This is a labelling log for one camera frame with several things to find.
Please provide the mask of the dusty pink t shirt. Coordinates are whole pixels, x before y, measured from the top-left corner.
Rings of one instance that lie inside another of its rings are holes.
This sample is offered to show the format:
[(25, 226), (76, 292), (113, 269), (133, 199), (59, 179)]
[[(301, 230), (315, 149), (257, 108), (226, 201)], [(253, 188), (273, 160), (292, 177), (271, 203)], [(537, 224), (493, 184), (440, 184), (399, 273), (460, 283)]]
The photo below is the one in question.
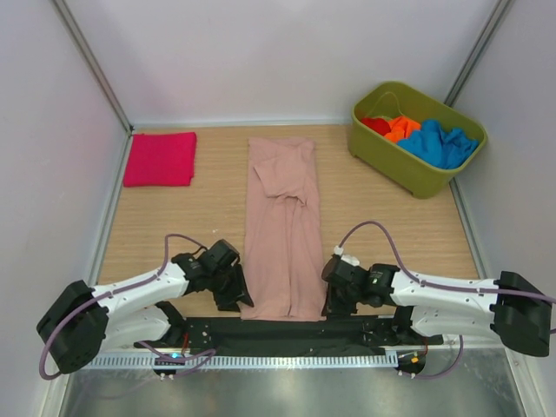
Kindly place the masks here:
[(314, 142), (250, 139), (243, 271), (253, 304), (241, 318), (321, 320), (323, 267)]

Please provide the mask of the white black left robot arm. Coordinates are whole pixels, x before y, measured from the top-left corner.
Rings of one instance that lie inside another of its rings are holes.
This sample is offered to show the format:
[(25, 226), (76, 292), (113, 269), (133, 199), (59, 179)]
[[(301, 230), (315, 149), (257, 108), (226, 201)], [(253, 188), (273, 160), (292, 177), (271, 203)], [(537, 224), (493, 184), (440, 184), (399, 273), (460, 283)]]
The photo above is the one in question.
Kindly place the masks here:
[(112, 348), (177, 346), (188, 324), (171, 302), (202, 291), (212, 293), (220, 311), (254, 304), (240, 254), (224, 239), (193, 253), (166, 254), (160, 267), (124, 281), (72, 282), (36, 325), (43, 341), (40, 376), (52, 381), (73, 374)]

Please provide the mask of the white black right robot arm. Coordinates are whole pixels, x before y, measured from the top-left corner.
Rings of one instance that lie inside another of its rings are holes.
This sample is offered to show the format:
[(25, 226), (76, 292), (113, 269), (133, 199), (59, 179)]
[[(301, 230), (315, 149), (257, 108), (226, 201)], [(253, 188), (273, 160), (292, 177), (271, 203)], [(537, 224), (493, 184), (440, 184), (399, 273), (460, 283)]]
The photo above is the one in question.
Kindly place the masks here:
[(500, 341), (533, 357), (550, 353), (553, 301), (521, 275), (458, 280), (333, 255), (321, 274), (328, 285), (326, 315), (348, 315), (356, 304), (396, 309), (393, 337), (410, 344), (421, 335), (471, 335)]

